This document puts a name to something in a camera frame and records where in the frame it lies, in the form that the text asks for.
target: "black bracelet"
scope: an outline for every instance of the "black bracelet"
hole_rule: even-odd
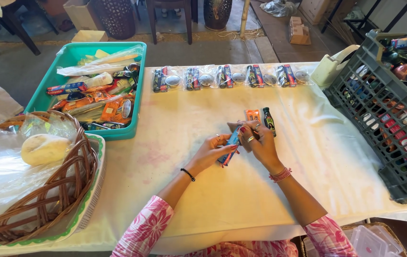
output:
[[[196,181],[196,179],[195,179],[187,170],[185,170],[185,169],[183,169],[183,168],[181,168],[181,170],[184,171],[184,172],[186,172],[186,173],[189,175],[189,177],[191,177],[192,182],[195,182],[195,181]]]

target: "bamboo pole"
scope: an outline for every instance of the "bamboo pole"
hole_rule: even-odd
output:
[[[245,0],[245,5],[243,6],[243,14],[241,15],[241,26],[240,26],[240,38],[245,38],[245,27],[246,20],[248,19],[248,11],[250,9],[250,0]]]

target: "woman's hand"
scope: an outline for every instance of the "woman's hand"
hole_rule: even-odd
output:
[[[193,176],[197,176],[212,166],[219,157],[233,152],[237,146],[234,144],[226,145],[230,136],[231,134],[219,134],[219,136],[205,139],[200,149],[184,168]]]
[[[262,125],[259,121],[238,121],[244,123],[240,128],[243,142],[246,143],[253,136],[251,130],[259,134],[259,140],[252,139],[248,144],[253,150],[254,156],[267,168],[267,170],[275,175],[281,172],[284,167],[278,158],[273,141],[273,132]]]

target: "pink floral kurta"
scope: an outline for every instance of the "pink floral kurta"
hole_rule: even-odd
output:
[[[112,257],[145,257],[166,229],[174,212],[167,202],[153,196],[133,220]],[[322,257],[356,257],[357,254],[340,226],[329,214],[303,228]],[[290,240],[221,242],[184,257],[297,257]]]

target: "table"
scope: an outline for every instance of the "table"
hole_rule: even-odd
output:
[[[262,70],[277,64],[261,64]],[[317,63],[291,64],[311,72]],[[67,240],[9,249],[0,255],[38,251],[111,251],[150,197],[190,160],[206,137],[228,132],[227,121],[245,109],[269,107],[276,150],[284,165],[340,225],[375,216],[407,215],[389,200],[377,174],[380,161],[317,85],[263,89],[237,87],[152,93],[146,68],[137,135],[107,143],[108,165],[97,208],[87,228]],[[305,234],[280,188],[252,154],[201,173],[175,209],[151,253],[184,254],[221,241],[280,240]]]

